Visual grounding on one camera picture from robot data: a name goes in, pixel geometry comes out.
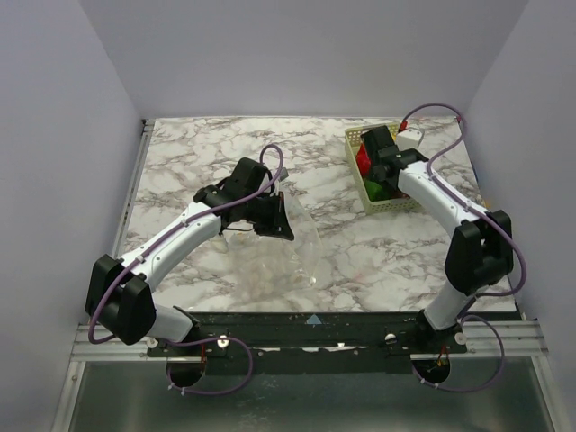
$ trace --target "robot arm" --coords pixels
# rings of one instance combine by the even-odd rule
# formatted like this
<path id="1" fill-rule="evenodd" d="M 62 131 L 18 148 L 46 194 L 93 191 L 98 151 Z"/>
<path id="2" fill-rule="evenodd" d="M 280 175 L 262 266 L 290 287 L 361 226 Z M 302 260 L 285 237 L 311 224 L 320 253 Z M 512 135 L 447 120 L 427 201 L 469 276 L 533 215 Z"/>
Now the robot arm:
<path id="1" fill-rule="evenodd" d="M 369 178 L 415 199 L 451 237 L 445 261 L 447 280 L 438 296 L 421 312 L 424 327 L 430 331 L 450 328 L 478 293 L 510 273 L 513 267 L 509 243 L 470 209 L 486 214 L 509 235 L 510 218 L 504 211 L 490 212 L 471 202 L 432 170 L 432 176 L 452 196 L 446 193 L 428 173 L 428 160 L 414 148 L 400 151 L 386 127 L 368 131 L 363 139 L 371 161 Z"/>
<path id="2" fill-rule="evenodd" d="M 272 174 L 264 165 L 244 157 L 229 178 L 201 189 L 178 218 L 144 245 L 119 259 L 102 256 L 94 264 L 86 312 L 95 315 L 113 281 L 124 272 L 102 305 L 97 317 L 100 323 L 127 345 L 145 336 L 184 340 L 194 326 L 194 317 L 177 308 L 156 305 L 152 299 L 152 293 L 178 263 L 238 221 L 251 223 L 258 235 L 294 240 L 284 195 L 274 186 L 270 192 L 241 202 L 257 194 L 267 177 L 272 179 Z"/>

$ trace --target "red object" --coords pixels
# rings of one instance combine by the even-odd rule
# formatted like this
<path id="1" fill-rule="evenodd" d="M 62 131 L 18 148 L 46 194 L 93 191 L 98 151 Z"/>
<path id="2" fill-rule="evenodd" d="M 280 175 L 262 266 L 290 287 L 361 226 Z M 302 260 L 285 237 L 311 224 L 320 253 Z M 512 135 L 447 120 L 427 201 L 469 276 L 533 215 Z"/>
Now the red object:
<path id="1" fill-rule="evenodd" d="M 366 154 L 366 149 L 364 144 L 360 146 L 358 153 L 356 154 L 356 164 L 358 165 L 358 169 L 360 170 L 360 176 L 366 177 L 368 176 L 368 171 L 370 171 L 370 159 Z"/>

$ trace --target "white marble surface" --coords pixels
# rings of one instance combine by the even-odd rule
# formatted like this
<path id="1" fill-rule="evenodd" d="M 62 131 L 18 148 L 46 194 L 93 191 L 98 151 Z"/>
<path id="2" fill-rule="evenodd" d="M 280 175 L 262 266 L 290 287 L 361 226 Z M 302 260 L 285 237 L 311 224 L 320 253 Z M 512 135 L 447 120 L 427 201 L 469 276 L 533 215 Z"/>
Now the white marble surface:
<path id="1" fill-rule="evenodd" d="M 156 122 L 139 183 L 127 243 L 152 237 L 193 199 L 227 176 L 241 157 L 257 158 L 275 142 L 283 149 L 288 189 L 318 224 L 324 257 L 311 288 L 260 300 L 239 294 L 229 254 L 211 240 L 158 287 L 160 304 L 196 311 L 417 311 L 445 277 L 449 237 L 423 211 L 366 216 L 344 152 L 344 131 L 398 119 L 214 118 Z M 420 151 L 432 156 L 458 136 L 454 118 L 414 121 L 425 131 Z M 274 168 L 275 157 L 267 163 Z M 464 145 L 436 163 L 461 192 L 480 200 Z M 506 281 L 496 287 L 509 289 Z M 508 311 L 510 299 L 482 299 L 476 310 Z"/>

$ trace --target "clear plastic bag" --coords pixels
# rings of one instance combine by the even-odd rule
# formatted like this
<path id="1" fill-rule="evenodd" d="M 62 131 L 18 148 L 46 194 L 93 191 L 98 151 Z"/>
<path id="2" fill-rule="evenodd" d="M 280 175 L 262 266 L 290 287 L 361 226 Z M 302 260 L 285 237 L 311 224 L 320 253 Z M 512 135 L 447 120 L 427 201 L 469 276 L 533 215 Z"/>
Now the clear plastic bag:
<path id="1" fill-rule="evenodd" d="M 294 241 L 239 232 L 228 241 L 232 271 L 238 276 L 236 293 L 243 301 L 273 299 L 292 290 L 310 288 L 322 257 L 316 223 L 296 197 L 284 191 Z"/>

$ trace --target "yellow basket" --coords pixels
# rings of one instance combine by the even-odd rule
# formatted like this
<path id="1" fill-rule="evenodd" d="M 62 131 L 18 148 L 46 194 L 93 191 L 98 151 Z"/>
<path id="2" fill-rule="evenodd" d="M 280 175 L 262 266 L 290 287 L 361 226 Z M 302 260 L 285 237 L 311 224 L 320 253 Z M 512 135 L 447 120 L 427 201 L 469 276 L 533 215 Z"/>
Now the yellow basket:
<path id="1" fill-rule="evenodd" d="M 411 198 L 396 198 L 387 201 L 370 201 L 368 198 L 368 192 L 364 186 L 364 180 L 360 175 L 360 170 L 358 169 L 358 165 L 356 163 L 356 154 L 358 153 L 360 146 L 363 144 L 362 134 L 379 126 L 388 126 L 390 134 L 396 140 L 396 134 L 398 133 L 398 128 L 400 126 L 398 123 L 373 124 L 370 126 L 346 130 L 346 158 L 348 159 L 350 168 L 352 168 L 352 177 L 354 178 L 354 183 L 356 183 L 356 189 L 358 189 L 358 192 L 360 193 L 360 199 L 362 200 L 364 211 L 366 214 L 373 214 L 378 212 L 418 208 L 418 202 L 412 200 Z"/>

